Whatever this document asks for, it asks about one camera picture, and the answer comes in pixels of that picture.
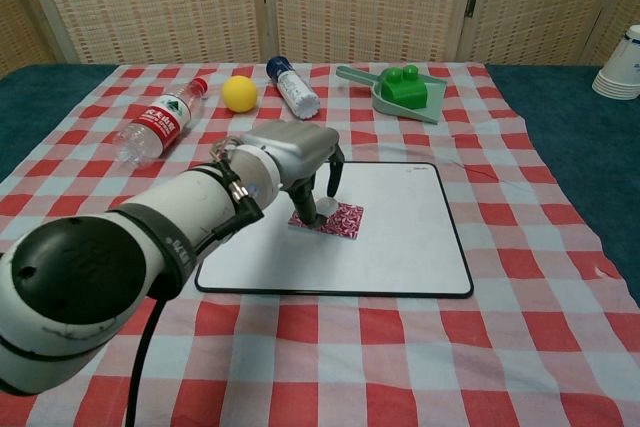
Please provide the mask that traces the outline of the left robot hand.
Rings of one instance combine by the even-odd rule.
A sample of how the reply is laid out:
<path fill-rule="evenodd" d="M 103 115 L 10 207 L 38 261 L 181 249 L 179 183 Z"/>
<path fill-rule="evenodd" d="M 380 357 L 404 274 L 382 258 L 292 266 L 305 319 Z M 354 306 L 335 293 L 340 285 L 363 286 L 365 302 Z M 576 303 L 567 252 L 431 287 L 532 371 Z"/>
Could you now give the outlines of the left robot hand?
<path fill-rule="evenodd" d="M 281 190 L 289 195 L 300 221 L 313 228 L 324 225 L 327 216 L 317 211 L 313 188 L 316 172 L 328 164 L 326 195 L 333 198 L 338 191 L 345 162 L 338 132 L 314 123 L 271 120 L 242 134 L 241 141 L 275 162 Z"/>

